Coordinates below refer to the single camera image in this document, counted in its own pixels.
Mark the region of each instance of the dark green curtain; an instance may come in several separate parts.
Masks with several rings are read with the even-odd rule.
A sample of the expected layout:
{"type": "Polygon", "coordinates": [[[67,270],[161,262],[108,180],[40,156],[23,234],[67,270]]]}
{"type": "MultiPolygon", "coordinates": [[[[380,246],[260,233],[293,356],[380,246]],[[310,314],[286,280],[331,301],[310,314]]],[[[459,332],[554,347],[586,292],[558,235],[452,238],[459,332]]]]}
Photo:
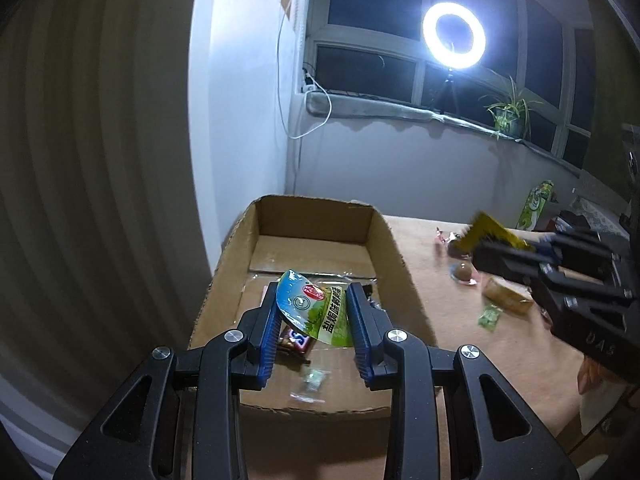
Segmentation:
{"type": "Polygon", "coordinates": [[[640,125],[638,52],[607,0],[588,0],[596,49],[596,95],[591,140],[582,167],[625,200],[631,186],[622,124],[640,125]]]}

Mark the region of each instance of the silver bolt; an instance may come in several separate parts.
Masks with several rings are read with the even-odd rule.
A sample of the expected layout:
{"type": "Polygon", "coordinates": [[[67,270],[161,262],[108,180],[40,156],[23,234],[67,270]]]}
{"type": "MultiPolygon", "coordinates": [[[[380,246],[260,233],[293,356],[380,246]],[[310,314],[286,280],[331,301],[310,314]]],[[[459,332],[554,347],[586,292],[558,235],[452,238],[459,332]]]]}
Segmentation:
{"type": "Polygon", "coordinates": [[[229,330],[229,332],[225,334],[225,339],[230,343],[237,343],[243,337],[244,337],[244,334],[239,330],[229,330]]]}
{"type": "Polygon", "coordinates": [[[151,352],[151,357],[153,357],[153,359],[157,359],[158,361],[167,359],[169,355],[171,355],[171,349],[168,346],[159,346],[158,348],[154,348],[154,351],[151,352]]]}
{"type": "Polygon", "coordinates": [[[393,330],[389,330],[389,332],[386,333],[386,336],[389,339],[391,339],[391,341],[395,341],[396,343],[399,343],[406,339],[406,332],[404,330],[395,328],[393,330]]]}
{"type": "Polygon", "coordinates": [[[464,345],[460,349],[460,353],[467,359],[475,359],[480,355],[480,351],[473,345],[464,345]]]}

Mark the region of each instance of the power cord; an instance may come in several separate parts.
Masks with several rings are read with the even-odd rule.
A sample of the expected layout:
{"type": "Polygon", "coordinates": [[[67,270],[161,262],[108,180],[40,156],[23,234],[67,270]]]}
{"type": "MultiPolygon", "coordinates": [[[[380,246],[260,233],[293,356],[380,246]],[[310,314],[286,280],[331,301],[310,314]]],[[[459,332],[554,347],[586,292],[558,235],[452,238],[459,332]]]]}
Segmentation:
{"type": "Polygon", "coordinates": [[[320,83],[318,83],[318,81],[316,81],[316,78],[314,76],[312,76],[310,74],[310,72],[306,69],[303,68],[303,72],[305,73],[305,78],[309,78],[311,79],[311,81],[313,81],[314,85],[316,85],[316,87],[318,87],[319,89],[322,90],[322,92],[324,92],[324,95],[326,95],[327,100],[329,101],[329,112],[326,115],[326,117],[324,118],[324,121],[320,124],[317,124],[316,126],[314,126],[313,128],[311,128],[308,132],[305,132],[301,135],[298,136],[292,136],[289,133],[289,129],[287,128],[287,125],[284,123],[284,113],[282,112],[282,101],[280,99],[280,38],[282,36],[282,27],[284,26],[284,20],[287,17],[287,13],[289,12],[289,9],[291,8],[291,3],[293,0],[289,0],[289,3],[287,3],[287,7],[284,9],[284,12],[282,13],[282,19],[280,20],[280,27],[278,29],[278,41],[276,42],[276,95],[277,95],[277,99],[278,99],[278,110],[280,111],[280,122],[282,123],[282,128],[284,129],[284,133],[287,135],[287,137],[289,137],[289,139],[291,140],[298,140],[301,139],[302,137],[308,136],[308,134],[316,131],[318,128],[321,128],[322,126],[324,126],[327,121],[329,120],[329,117],[331,117],[331,113],[334,109],[333,104],[331,102],[331,98],[329,97],[329,94],[327,93],[327,91],[322,87],[322,85],[320,83]]]}

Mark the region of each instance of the window sill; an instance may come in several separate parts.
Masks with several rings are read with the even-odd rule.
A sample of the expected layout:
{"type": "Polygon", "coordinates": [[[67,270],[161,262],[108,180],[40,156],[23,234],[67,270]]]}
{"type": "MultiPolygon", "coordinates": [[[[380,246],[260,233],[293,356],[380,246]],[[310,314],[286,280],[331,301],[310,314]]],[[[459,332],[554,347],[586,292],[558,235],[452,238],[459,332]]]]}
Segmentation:
{"type": "MultiPolygon", "coordinates": [[[[429,121],[439,121],[443,124],[450,124],[458,128],[464,128],[480,134],[495,137],[507,142],[517,142],[529,148],[539,156],[548,158],[559,164],[575,176],[580,177],[581,170],[569,164],[567,161],[557,158],[541,148],[532,144],[528,140],[514,139],[496,130],[473,124],[464,119],[457,119],[445,114],[437,114],[422,108],[401,105],[388,101],[377,101],[348,95],[331,94],[332,112],[334,119],[391,119],[399,121],[409,121],[412,123],[427,123],[429,121]]],[[[321,91],[307,92],[305,94],[305,108],[309,115],[313,117],[325,118],[329,111],[329,105],[321,91]]]]}

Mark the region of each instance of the ring light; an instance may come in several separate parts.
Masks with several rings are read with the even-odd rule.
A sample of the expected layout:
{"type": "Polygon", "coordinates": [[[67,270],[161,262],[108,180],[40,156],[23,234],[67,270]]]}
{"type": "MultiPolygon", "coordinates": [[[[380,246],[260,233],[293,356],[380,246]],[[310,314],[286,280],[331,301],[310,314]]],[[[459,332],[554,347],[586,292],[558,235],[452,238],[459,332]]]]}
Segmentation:
{"type": "Polygon", "coordinates": [[[484,54],[486,38],[482,25],[469,9],[459,4],[443,2],[432,6],[422,20],[422,33],[433,57],[449,68],[468,68],[480,61],[484,54]],[[446,14],[461,18],[471,29],[473,40],[468,52],[452,52],[438,38],[436,24],[446,14]]]}

